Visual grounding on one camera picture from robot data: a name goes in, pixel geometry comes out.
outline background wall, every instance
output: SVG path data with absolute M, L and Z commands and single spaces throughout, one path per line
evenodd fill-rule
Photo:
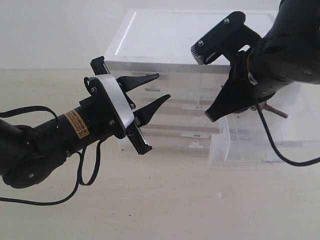
M 0 0 L 0 70 L 89 69 L 128 9 L 276 10 L 280 0 Z

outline acrylic box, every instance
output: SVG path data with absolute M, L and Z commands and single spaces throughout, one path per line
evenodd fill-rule
M 171 95 L 142 128 L 154 148 L 204 153 L 213 170 L 273 168 L 282 162 L 273 153 L 256 111 L 230 114 L 215 123 L 205 115 L 228 78 L 230 63 L 221 56 L 210 65 L 198 65 L 190 48 L 231 12 L 132 9 L 108 47 L 105 63 L 115 77 L 160 74 L 157 80 L 128 92 L 137 108 Z M 261 36 L 277 15 L 276 11 L 243 12 L 245 24 Z M 268 104 L 289 114 L 282 119 L 263 111 L 281 151 L 295 156 L 297 151 L 310 154 L 320 147 L 318 114 L 303 85 L 289 85 Z M 118 143 L 124 151 L 133 149 L 127 138 Z

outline transparent container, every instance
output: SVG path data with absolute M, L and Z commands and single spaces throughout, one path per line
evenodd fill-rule
M 320 156 L 319 115 L 303 85 L 278 92 L 269 104 L 289 114 L 288 119 L 263 111 L 280 152 L 304 162 Z M 231 114 L 218 121 L 211 136 L 208 162 L 212 170 L 269 170 L 285 165 L 274 153 L 258 112 Z

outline robotic arm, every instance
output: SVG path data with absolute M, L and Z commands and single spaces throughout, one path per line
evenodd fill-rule
M 13 126 L 0 119 L 0 176 L 7 185 L 22 189 L 39 184 L 74 153 L 81 156 L 77 185 L 91 185 L 99 170 L 100 144 L 113 135 L 118 139 L 128 136 L 139 155 L 144 155 L 152 149 L 140 127 L 149 123 L 170 95 L 165 95 L 133 112 L 136 106 L 127 92 L 157 79 L 159 75 L 121 76 L 115 79 L 110 75 L 103 57 L 92 60 L 91 67 L 96 75 L 84 79 L 90 96 L 80 101 L 80 106 L 76 109 L 60 116 L 43 106 L 23 107 L 0 113 L 0 118 L 35 111 L 47 111 L 54 115 L 54 119 L 36 127 Z M 97 141 L 94 173 L 91 180 L 84 183 L 81 170 L 85 150 Z M 42 204 L 9 198 L 0 198 L 0 201 L 34 205 L 64 202 L 63 200 Z
M 245 20 L 243 12 L 231 13 L 191 48 L 200 65 L 221 55 L 230 61 L 229 78 L 206 111 L 212 122 L 263 104 L 293 82 L 320 84 L 319 0 L 282 0 L 263 38 Z

